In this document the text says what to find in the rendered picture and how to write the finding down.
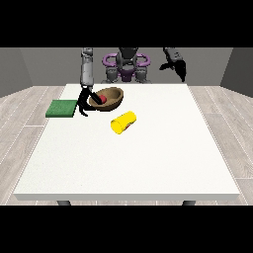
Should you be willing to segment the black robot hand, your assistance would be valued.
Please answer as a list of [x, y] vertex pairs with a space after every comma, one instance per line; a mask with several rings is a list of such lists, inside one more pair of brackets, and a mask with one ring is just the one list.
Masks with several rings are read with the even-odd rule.
[[180, 77], [181, 81], [184, 82], [187, 75], [187, 69], [186, 69], [186, 62], [183, 59], [179, 59], [176, 61], [168, 60], [166, 63], [163, 63], [159, 69], [165, 70], [165, 69], [172, 69], [174, 70], [177, 75]]
[[95, 108], [87, 102], [89, 97], [91, 97], [98, 105], [102, 104], [100, 97], [92, 91], [92, 86], [82, 87], [82, 91], [77, 100], [77, 105], [80, 114], [84, 117], [87, 117], [86, 111], [95, 111]]

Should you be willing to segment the brown wooden bowl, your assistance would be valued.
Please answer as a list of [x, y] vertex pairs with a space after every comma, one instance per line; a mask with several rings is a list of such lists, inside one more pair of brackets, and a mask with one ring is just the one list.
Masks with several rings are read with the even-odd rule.
[[104, 88], [97, 91], [96, 94], [98, 96], [103, 95], [107, 98], [107, 101], [102, 105], [98, 105], [92, 98], [89, 98], [89, 104], [100, 112], [110, 112], [116, 109], [124, 97], [124, 91], [118, 87]]

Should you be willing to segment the green square pad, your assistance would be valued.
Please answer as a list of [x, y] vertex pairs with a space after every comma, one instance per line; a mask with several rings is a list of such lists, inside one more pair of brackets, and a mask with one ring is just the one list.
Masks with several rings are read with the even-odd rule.
[[53, 100], [45, 116], [47, 118], [72, 118], [77, 106], [76, 100]]

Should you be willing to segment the yellow cup with melon print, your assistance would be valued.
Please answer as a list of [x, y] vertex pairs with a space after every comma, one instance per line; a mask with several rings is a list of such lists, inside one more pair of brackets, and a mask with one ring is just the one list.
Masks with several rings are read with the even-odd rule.
[[128, 111], [111, 121], [111, 129], [116, 134], [121, 134], [135, 121], [136, 121], [135, 113], [132, 111]]

